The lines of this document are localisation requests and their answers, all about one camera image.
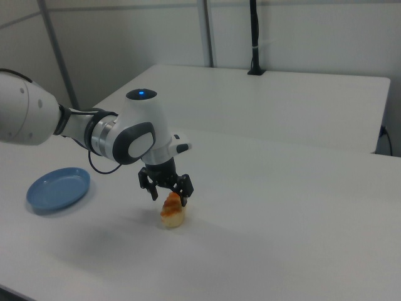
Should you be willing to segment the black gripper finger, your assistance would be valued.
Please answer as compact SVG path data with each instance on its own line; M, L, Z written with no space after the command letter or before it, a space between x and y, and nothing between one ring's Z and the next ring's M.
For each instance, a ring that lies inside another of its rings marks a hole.
M176 176L171 190L179 196L181 206L186 207L188 198L194 192L190 176L188 174Z
M141 168L141 170L138 172L140 187L150 193L152 200L156 201L159 195L156 188L157 182L154 177L155 173L146 167Z

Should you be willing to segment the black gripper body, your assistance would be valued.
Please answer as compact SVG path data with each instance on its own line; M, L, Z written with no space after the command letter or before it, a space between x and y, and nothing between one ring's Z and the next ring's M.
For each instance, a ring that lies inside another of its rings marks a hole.
M178 178L174 158L171 158L162 164L146 164L143 168L143 172L147 177L145 179L145 176L143 176L142 181L145 184L145 188L148 188L152 183L154 183L158 187L172 189L176 185Z

